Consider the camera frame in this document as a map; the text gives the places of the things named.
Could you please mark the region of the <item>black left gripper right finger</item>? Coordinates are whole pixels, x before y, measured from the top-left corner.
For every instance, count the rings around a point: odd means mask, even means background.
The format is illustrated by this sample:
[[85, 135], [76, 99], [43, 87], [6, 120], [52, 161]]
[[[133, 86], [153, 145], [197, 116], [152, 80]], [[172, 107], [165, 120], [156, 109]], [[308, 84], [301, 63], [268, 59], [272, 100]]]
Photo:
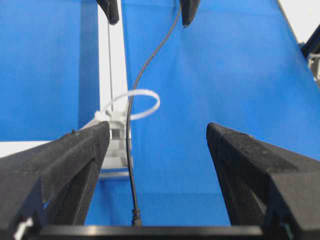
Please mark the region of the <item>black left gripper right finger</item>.
[[320, 163], [209, 123], [208, 149], [230, 223], [292, 240], [320, 237]]

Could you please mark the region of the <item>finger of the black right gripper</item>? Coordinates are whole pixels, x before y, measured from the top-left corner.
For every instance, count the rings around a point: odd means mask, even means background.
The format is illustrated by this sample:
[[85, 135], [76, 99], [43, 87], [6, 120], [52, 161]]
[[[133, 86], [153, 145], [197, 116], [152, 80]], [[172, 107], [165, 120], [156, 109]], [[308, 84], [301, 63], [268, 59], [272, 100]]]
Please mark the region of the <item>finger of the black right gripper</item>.
[[200, 0], [180, 0], [182, 25], [188, 27], [194, 20]]
[[97, 4], [101, 7], [105, 16], [107, 17], [108, 23], [116, 25], [120, 20], [118, 1], [117, 0], [96, 0]]

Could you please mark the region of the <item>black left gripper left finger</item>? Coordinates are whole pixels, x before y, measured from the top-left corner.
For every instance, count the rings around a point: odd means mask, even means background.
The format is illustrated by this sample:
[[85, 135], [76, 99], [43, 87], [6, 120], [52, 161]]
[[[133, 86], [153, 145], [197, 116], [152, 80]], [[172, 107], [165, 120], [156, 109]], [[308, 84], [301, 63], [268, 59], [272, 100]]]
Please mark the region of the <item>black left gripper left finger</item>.
[[0, 237], [19, 223], [83, 225], [110, 143], [104, 121], [0, 160]]

